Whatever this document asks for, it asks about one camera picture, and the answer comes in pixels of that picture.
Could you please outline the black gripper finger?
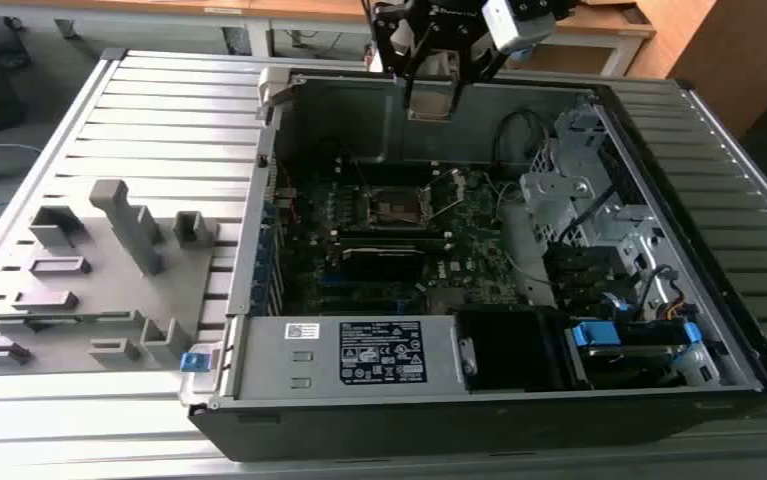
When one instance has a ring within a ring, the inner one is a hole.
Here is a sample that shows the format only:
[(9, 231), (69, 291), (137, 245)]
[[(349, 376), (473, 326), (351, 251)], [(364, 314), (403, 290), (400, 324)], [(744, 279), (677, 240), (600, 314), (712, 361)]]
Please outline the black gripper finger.
[(507, 58), (508, 55), (497, 48), (484, 49), (476, 58), (471, 56), (471, 53), (465, 49), (457, 52), (452, 112), (457, 111), (465, 87), (475, 83), (487, 83), (491, 81), (505, 63)]
[(428, 77), (433, 71), (432, 40), (437, 23), (429, 22), (421, 28), (408, 22), (399, 25), (399, 77), (403, 79), (403, 109), (412, 109), (416, 79)]

